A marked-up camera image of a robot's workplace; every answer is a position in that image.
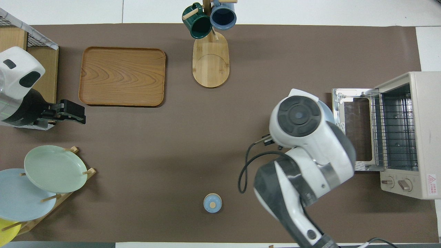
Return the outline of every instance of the wooden peg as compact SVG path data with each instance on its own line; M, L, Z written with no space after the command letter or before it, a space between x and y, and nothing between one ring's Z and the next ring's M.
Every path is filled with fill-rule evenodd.
M213 32L209 32L207 37L208 37L208 42L215 42L216 41L216 39L214 38Z
M93 175L95 175L96 172L97 172L97 171L96 171L94 168L90 168L90 169L88 169L87 171L83 172L83 175L84 175L84 174L87 175L87 180L88 180L88 179L91 178Z
M9 229L11 229L11 228L13 228L13 227L16 227L16 226L18 226L18 225L21 225L21 224L23 224L24 222L17 222L17 223L14 223L14 224L12 224L12 225L8 225L7 227L5 227L5 228L2 228L2 232L4 232L4 231L6 231L6 230L9 230Z
M59 198L59 197L61 197L61 195L60 194L56 194L56 195L53 195L53 196L51 196L51 197L48 197L48 198L46 198L46 199L43 199L43 200L41 200L40 202L47 202L47 201L49 201L49 200L52 200L52 199L55 199L55 198Z
M79 151L78 148L76 146L73 146L71 148L64 148L63 150L67 150L67 151L71 151L74 154L77 154L77 152Z
M216 32L214 32L214 29L211 29L211 31L213 32L213 36L215 40L219 40L219 37L216 35Z
M198 13L199 12L199 9L194 9L194 10L192 10L192 11L190 11L190 12L188 12L188 13L186 13L183 17L182 17L182 20L187 20L188 18L190 18L192 15L195 15L196 13Z
M221 3L221 4L236 4L237 0L219 0L219 3Z

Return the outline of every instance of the wooden tray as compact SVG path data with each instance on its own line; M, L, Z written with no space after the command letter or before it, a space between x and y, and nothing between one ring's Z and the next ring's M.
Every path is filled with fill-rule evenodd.
M160 49L89 47L83 53L78 97L88 105L158 106L164 78Z

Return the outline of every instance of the yellow plate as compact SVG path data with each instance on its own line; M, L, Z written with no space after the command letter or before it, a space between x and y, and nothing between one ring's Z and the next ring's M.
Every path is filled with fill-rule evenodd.
M5 244L9 243L11 240L17 236L17 234L20 231L20 228L22 225L14 226L11 229L8 229L6 231L2 231L3 228L10 226L12 224L15 224L17 222L7 221L4 219L0 219L0 247L4 246Z

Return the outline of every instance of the plate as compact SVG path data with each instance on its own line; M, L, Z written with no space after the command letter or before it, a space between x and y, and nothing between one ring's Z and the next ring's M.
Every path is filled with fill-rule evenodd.
M53 193L36 187L28 177L21 177L23 169L0 171L0 218L26 222L49 213L56 199L41 203L40 200L53 196Z
M52 193L69 193L81 188L87 180L84 162L62 147L41 146L25 157L25 171L37 187Z
M11 229L8 229L6 231L2 231L3 228L5 228L7 226L10 226L10 225L13 225L15 223L16 222L0 219L0 247L2 247L5 244L9 243L19 233L20 228L22 227L22 225L14 226Z

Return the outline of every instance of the blue lid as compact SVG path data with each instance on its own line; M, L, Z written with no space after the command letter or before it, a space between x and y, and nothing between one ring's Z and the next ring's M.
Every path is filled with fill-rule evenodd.
M208 194L204 199L204 208L209 213L217 213L221 210L222 199L218 194Z

